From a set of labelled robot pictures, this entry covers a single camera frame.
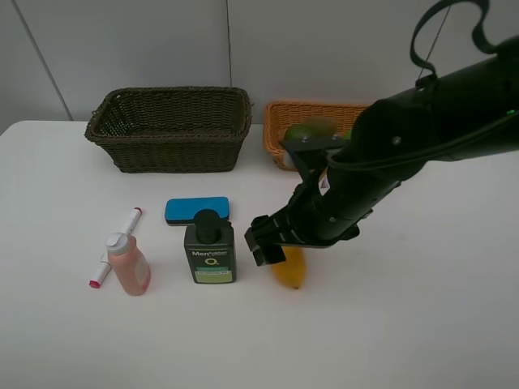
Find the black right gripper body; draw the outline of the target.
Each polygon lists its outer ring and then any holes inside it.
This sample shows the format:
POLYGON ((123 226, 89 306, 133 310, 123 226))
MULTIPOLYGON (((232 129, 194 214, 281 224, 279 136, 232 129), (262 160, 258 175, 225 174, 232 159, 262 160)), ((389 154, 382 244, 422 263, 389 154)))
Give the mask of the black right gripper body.
POLYGON ((405 180, 405 169, 350 170, 346 160, 327 167, 289 159, 302 183, 275 213, 279 246, 324 248, 359 235, 358 223, 405 180))

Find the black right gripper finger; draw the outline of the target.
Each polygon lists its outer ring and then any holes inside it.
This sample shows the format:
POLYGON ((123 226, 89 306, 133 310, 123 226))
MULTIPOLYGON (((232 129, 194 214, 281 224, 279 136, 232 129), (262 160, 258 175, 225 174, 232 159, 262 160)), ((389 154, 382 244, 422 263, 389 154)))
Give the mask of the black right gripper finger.
POLYGON ((257 246, 252 254, 258 267, 270 266, 286 260, 283 248, 279 245, 257 246))
POLYGON ((245 232, 245 240, 249 251, 273 245, 280 245, 283 240, 282 231, 273 216, 257 216, 245 232))

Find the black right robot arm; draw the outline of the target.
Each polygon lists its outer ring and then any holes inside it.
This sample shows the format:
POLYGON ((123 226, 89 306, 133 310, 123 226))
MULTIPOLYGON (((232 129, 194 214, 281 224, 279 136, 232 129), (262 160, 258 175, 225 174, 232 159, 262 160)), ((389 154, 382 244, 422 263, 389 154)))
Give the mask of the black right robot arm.
POLYGON ((518 40, 439 79, 378 100, 336 135, 283 142, 301 176, 289 202, 258 216, 245 238, 255 262, 284 248, 327 248, 360 233, 374 206, 431 160, 457 161, 518 148, 518 40))

